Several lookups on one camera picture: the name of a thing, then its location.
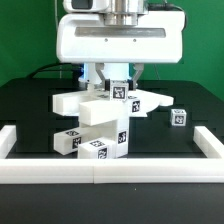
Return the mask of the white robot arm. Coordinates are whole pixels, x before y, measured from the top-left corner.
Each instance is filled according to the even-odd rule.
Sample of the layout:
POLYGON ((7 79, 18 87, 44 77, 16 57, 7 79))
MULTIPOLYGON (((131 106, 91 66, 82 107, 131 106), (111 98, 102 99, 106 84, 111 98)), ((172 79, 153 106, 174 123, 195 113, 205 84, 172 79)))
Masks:
POLYGON ((106 89, 114 80, 125 80, 134 90, 146 64, 182 58, 187 18, 178 6, 147 0, 63 0, 63 7, 58 59, 94 64, 106 89))

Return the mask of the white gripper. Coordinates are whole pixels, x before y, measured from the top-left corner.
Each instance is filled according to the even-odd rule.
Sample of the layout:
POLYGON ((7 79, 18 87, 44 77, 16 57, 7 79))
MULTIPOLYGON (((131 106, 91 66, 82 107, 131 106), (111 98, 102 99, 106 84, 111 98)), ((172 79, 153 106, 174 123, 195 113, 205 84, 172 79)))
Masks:
POLYGON ((144 71, 142 63, 177 63, 182 58, 181 11, 151 11, 136 26, 107 26, 100 14, 68 14, 58 27, 56 54, 60 61, 96 63, 102 87, 110 90, 107 63, 135 63, 128 80, 135 90, 144 71))

